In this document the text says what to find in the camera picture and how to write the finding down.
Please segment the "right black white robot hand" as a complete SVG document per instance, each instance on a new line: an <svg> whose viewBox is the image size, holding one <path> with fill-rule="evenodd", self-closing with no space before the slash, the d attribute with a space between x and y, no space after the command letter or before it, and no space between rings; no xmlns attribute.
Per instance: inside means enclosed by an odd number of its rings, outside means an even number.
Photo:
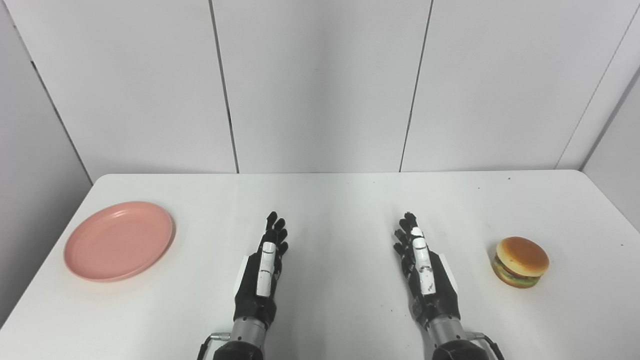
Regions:
<svg viewBox="0 0 640 360"><path fill-rule="evenodd" d="M458 294L450 280L441 255L426 243L423 231L412 212L398 221L393 248L399 256L400 268L411 293L414 320L427 330L439 317L461 319Z"/></svg>

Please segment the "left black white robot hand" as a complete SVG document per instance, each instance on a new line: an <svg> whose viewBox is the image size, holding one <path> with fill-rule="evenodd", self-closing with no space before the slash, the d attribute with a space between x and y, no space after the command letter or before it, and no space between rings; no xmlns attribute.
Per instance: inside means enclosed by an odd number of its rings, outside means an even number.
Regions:
<svg viewBox="0 0 640 360"><path fill-rule="evenodd" d="M277 312L275 292L282 273L282 258L289 249L286 221L276 211L266 218L265 232L256 252L248 258L234 297L233 320L256 319L268 329Z"/></svg>

